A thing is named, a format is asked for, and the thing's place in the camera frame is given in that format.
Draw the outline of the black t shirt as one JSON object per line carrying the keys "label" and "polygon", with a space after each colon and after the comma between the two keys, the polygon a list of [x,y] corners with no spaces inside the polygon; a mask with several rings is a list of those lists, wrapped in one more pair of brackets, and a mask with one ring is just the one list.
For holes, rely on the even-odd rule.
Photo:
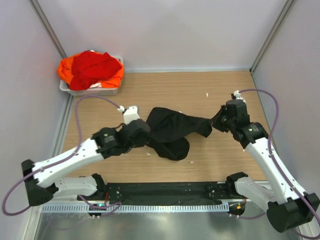
{"label": "black t shirt", "polygon": [[146,145],[159,157],[172,161],[185,159],[190,150],[186,136],[197,133],[207,138],[212,133],[212,120],[183,114],[164,107],[154,107],[146,123],[150,127]]}

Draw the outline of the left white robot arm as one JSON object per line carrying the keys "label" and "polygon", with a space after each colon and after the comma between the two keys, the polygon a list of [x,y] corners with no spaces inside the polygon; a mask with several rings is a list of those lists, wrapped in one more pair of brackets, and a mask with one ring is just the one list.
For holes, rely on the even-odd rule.
{"label": "left white robot arm", "polygon": [[22,162],[22,172],[28,203],[31,207],[43,205],[53,198],[77,196],[77,199],[101,200],[106,184],[101,175],[68,177],[67,175],[88,164],[140,148],[148,140],[150,127],[142,119],[119,127],[104,127],[79,146],[53,158]]}

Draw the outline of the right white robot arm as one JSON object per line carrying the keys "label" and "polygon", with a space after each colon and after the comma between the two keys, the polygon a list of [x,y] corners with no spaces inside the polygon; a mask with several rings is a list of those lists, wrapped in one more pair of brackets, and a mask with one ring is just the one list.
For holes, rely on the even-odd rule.
{"label": "right white robot arm", "polygon": [[261,208],[272,227],[279,233],[307,224],[314,218],[320,199],[308,194],[284,166],[272,145],[269,135],[259,122],[252,122],[242,99],[231,99],[221,106],[212,119],[220,132],[230,132],[258,163],[271,189],[254,182],[247,174],[227,177],[225,192],[231,198],[244,196]]}

